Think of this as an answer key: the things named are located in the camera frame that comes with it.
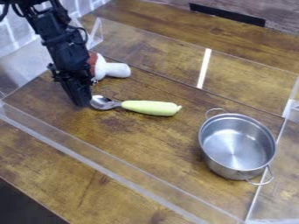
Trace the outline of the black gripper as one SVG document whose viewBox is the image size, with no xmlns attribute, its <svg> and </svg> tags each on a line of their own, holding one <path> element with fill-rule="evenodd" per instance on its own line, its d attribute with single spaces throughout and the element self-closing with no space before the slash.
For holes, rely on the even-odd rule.
<svg viewBox="0 0 299 224">
<path fill-rule="evenodd" d="M 68 29 L 60 36 L 45 39 L 41 43 L 51 59 L 47 68 L 53 80 L 60 82 L 73 104 L 80 107 L 88 106 L 92 74 L 86 40 L 81 37 L 80 29 Z"/>
</svg>

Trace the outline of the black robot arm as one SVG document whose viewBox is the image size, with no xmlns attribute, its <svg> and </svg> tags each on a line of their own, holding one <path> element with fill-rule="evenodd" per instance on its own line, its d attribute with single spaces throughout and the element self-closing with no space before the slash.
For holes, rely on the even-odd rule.
<svg viewBox="0 0 299 224">
<path fill-rule="evenodd" d="M 60 83 L 73 104 L 85 107 L 92 97 L 89 86 L 90 73 L 88 37 L 82 27 L 70 25 L 70 17 L 58 0 L 0 0 L 3 6 L 0 21 L 3 20 L 7 9 L 23 18 L 34 33 L 41 37 L 51 63 L 47 69 L 51 78 Z"/>
</svg>

